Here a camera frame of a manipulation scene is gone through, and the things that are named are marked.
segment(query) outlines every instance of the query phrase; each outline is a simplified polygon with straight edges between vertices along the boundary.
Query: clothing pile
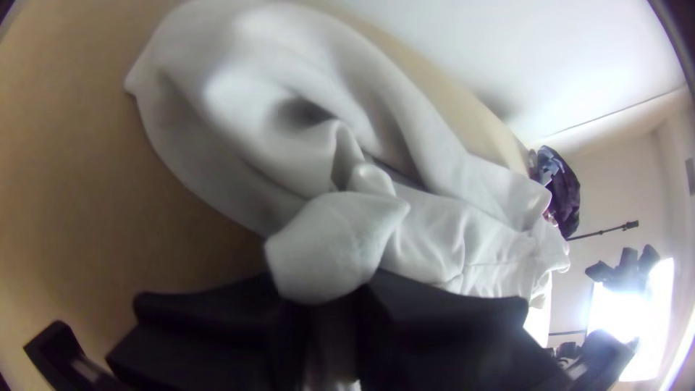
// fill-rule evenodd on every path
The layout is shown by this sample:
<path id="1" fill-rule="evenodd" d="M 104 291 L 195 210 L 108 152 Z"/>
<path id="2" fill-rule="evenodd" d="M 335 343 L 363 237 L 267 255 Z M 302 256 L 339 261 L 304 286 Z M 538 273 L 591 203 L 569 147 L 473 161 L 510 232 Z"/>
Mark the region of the clothing pile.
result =
<path id="1" fill-rule="evenodd" d="M 552 198 L 548 219 L 557 224 L 565 239 L 579 227 L 579 180 L 569 164 L 549 146 L 531 152 L 531 177 L 545 186 Z"/>
<path id="2" fill-rule="evenodd" d="M 470 154 L 397 64 L 325 12 L 185 3 L 125 85 L 171 171 L 267 238 L 284 300 L 339 300 L 383 269 L 532 301 L 569 267 L 542 216 L 551 193 Z"/>

